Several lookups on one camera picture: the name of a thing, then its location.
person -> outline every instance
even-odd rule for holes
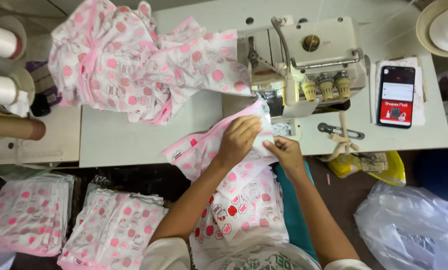
[[[250,152],[261,118],[242,116],[232,121],[222,136],[218,154],[209,167],[177,200],[152,235],[140,269],[191,269],[185,241],[198,223],[209,198],[229,173]],[[284,223],[289,234],[283,246],[259,245],[233,257],[212,261],[207,269],[332,269],[370,270],[339,228],[313,184],[299,142],[274,137],[264,141],[280,165],[275,168],[282,186]],[[259,258],[275,257],[259,263]]]

white sleeve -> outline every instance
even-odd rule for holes
[[[365,263],[356,259],[341,259],[329,262],[324,270],[372,270]]]
[[[188,246],[182,238],[163,238],[151,243],[139,270],[190,270]]]

fabric pile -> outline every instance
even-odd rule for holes
[[[86,198],[57,264],[64,270],[137,270],[166,214],[161,197],[96,189]]]
[[[251,95],[236,30],[207,33],[189,18],[157,35],[151,7],[87,0],[52,32],[49,70],[62,106],[127,112],[165,125],[201,89]]]
[[[269,167],[277,158],[263,146],[264,140],[273,140],[273,129],[264,117],[263,106],[258,100],[217,123],[209,132],[189,135],[163,152],[169,163],[194,182],[216,156],[223,133],[234,119],[251,114],[262,116],[263,130],[251,152],[219,184],[189,239],[197,269],[203,269],[218,256],[252,245],[289,242],[282,190]]]
[[[0,251],[58,255],[70,216],[74,177],[46,173],[8,181],[0,191]]]

phone screen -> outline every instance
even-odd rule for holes
[[[378,110],[381,126],[411,126],[415,76],[412,67],[382,68]]]

overlock sewing machine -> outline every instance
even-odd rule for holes
[[[295,23],[291,16],[273,17],[271,23],[273,28],[248,33],[238,44],[254,97],[223,95],[223,115],[260,98],[269,105],[273,124],[290,123],[300,137],[297,118],[346,110],[366,86],[358,24],[350,17]]]

